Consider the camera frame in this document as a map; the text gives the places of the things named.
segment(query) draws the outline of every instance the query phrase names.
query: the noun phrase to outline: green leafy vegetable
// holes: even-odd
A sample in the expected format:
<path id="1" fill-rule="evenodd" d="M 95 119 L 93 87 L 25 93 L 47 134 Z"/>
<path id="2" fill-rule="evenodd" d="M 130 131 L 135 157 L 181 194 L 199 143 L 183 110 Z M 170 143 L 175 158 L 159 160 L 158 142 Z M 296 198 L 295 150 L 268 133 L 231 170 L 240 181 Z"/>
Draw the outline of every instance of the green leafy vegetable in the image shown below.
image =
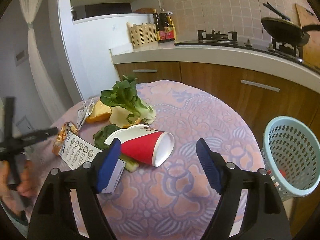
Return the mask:
<path id="1" fill-rule="evenodd" d="M 94 145 L 102 151 L 107 150 L 109 148 L 109 146 L 107 144 L 105 144 L 104 141 L 108 138 L 108 136 L 110 134 L 112 134 L 113 132 L 115 132 L 119 129 L 120 128 L 114 124 L 110 124 L 110 125 L 103 127 L 100 131 L 98 131 L 97 133 L 95 133 L 93 135 Z M 126 170 L 128 170 L 130 172 L 134 172 L 139 167 L 138 162 L 136 162 L 134 159 L 132 159 L 124 154 L 121 154 L 119 159 L 126 162 L 125 168 L 126 168 Z"/>
<path id="2" fill-rule="evenodd" d="M 120 106 L 127 109 L 135 117 L 151 124 L 156 118 L 156 111 L 138 97 L 134 78 L 123 76 L 123 81 L 117 81 L 111 90 L 101 91 L 100 100 L 106 106 Z"/>

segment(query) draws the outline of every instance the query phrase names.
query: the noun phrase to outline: tablecloth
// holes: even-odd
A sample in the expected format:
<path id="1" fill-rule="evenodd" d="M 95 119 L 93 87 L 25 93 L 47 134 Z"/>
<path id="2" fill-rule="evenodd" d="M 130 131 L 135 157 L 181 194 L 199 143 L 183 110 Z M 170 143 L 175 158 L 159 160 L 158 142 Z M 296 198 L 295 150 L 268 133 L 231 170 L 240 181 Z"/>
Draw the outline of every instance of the tablecloth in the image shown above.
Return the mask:
<path id="1" fill-rule="evenodd" d="M 204 138 L 212 151 L 250 171 L 264 167 L 258 144 L 244 120 L 206 92 L 166 80 L 138 84 L 137 91 L 157 112 L 151 127 L 172 133 L 175 146 L 158 168 L 140 164 L 133 173 L 125 170 L 113 194 L 98 195 L 103 212 L 118 239 L 200 239 L 220 195 L 209 186 L 196 156 L 196 141 Z M 54 125 L 60 128 L 65 121 L 76 123 L 80 105 L 69 109 Z M 79 136 L 93 144 L 92 135 L 107 124 L 85 124 Z M 32 154 L 40 185 L 52 168 L 70 169 L 51 153 L 53 141 L 39 143 Z M 71 199 L 79 231 L 86 235 L 74 191 Z M 235 222 L 242 220 L 245 201 L 243 192 Z"/>

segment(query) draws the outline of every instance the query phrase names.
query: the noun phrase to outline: pan handle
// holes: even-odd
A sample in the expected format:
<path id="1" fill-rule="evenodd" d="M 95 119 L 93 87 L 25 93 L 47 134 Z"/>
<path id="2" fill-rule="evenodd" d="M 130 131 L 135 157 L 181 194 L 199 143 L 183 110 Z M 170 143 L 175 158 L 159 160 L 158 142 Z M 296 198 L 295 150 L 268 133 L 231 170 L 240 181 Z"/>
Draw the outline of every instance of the pan handle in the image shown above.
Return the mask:
<path id="1" fill-rule="evenodd" d="M 267 7 L 269 10 L 273 11 L 275 14 L 279 15 L 282 19 L 288 20 L 289 22 L 291 21 L 291 19 L 287 15 L 284 15 L 282 12 L 279 12 L 269 2 L 267 2 L 267 4 L 263 3 L 263 5 Z"/>
<path id="2" fill-rule="evenodd" d="M 304 32 L 310 31 L 319 31 L 320 32 L 320 25 L 319 24 L 309 24 L 302 27 Z"/>

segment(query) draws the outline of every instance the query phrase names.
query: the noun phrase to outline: tiled wall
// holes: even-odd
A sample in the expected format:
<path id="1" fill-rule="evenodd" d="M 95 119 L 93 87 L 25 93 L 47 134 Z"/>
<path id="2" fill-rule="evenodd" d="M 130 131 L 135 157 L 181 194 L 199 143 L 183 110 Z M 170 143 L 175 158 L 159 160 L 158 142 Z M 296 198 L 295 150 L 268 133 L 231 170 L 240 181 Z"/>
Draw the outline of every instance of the tiled wall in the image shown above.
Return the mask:
<path id="1" fill-rule="evenodd" d="M 178 39 L 196 38 L 197 30 L 237 31 L 239 36 L 271 40 L 261 17 L 277 17 L 262 3 L 269 2 L 298 24 L 295 3 L 311 10 L 306 0 L 161 0 L 173 12 Z"/>

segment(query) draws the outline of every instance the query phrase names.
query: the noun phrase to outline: soy sauce bottle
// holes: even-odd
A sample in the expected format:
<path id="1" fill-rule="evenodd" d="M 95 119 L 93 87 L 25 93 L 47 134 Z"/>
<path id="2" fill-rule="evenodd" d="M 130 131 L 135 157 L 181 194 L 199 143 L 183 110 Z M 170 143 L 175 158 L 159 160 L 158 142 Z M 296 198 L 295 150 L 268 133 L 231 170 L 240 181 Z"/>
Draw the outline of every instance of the soy sauce bottle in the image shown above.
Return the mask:
<path id="1" fill-rule="evenodd" d="M 153 24 L 156 25 L 156 32 L 157 32 L 157 41 L 158 43 L 165 42 L 165 32 L 164 27 L 162 26 L 156 9 L 153 9 Z"/>
<path id="2" fill-rule="evenodd" d="M 174 41 L 174 31 L 171 24 L 170 13 L 166 12 L 162 7 L 161 12 L 159 13 L 159 18 L 162 26 L 164 27 L 165 41 Z"/>

